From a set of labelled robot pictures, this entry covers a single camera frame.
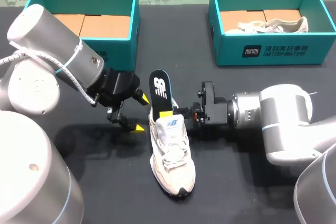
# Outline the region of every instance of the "shoe insole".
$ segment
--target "shoe insole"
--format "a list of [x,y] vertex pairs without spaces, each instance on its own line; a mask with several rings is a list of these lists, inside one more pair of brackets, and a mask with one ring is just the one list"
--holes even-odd
[[168,74],[155,70],[149,76],[154,122],[158,118],[173,115],[172,91]]

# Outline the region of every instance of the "teal box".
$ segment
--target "teal box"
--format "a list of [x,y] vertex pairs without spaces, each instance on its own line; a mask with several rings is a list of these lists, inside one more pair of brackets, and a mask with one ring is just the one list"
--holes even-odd
[[[265,9],[300,10],[309,33],[224,33],[220,12]],[[209,21],[218,66],[322,64],[336,38],[322,0],[210,0]]]
[[52,14],[130,16],[128,38],[81,38],[105,60],[105,67],[134,70],[140,24],[138,0],[28,0],[25,8],[40,4]]

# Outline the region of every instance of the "gray table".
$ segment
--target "gray table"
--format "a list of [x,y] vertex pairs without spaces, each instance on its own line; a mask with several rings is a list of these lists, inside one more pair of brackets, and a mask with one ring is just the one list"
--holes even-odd
[[[327,7],[336,18],[336,4]],[[6,33],[20,10],[0,8],[2,56],[13,51]],[[312,96],[314,122],[336,114],[335,45],[321,66],[220,68],[214,62],[207,5],[141,6],[140,12],[135,72],[146,94],[150,73],[161,68],[170,75],[180,106],[198,101],[196,92],[205,80],[213,80],[216,95],[225,97],[293,83],[317,92]],[[79,181],[83,224],[299,223],[292,202],[298,175],[267,162],[259,131],[191,132],[196,185],[188,198],[175,201],[162,192],[150,169],[149,106],[125,102],[122,111],[145,128],[145,133],[128,134],[106,120],[106,108],[92,108],[64,83],[60,90],[56,109],[35,121],[66,156]]]

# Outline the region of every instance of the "shoe sole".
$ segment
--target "shoe sole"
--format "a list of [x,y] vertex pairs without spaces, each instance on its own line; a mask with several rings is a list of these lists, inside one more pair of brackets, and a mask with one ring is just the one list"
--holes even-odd
[[160,117],[160,112],[173,111],[172,89],[168,74],[163,70],[153,71],[149,77],[149,88],[155,122]]
[[163,189],[163,191],[168,194],[169,197],[172,197],[172,198],[177,198],[177,199],[182,199],[182,198],[185,198],[187,197],[190,193],[188,193],[184,188],[184,191],[180,189],[180,191],[178,192],[178,194],[172,194],[171,192],[169,192],[160,182],[160,180],[157,178],[157,175],[156,175],[156,171],[154,169],[154,155],[151,156],[151,159],[150,159],[150,163],[151,163],[151,168],[152,168],[152,172],[154,174],[154,177],[156,178],[156,181],[159,183],[159,185],[161,186],[161,188]]

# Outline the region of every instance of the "sneaker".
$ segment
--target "sneaker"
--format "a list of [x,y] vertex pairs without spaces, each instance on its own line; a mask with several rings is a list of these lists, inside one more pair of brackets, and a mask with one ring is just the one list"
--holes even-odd
[[156,70],[151,73],[150,90],[152,172],[168,194],[184,197],[194,188],[195,165],[191,158],[183,115],[173,115],[173,99],[166,72]]
[[238,23],[238,27],[239,27],[238,29],[231,29],[226,33],[227,34],[307,33],[308,21],[306,17],[301,17],[298,21],[283,21],[281,19],[273,19],[265,23],[261,21],[253,21],[250,23]]

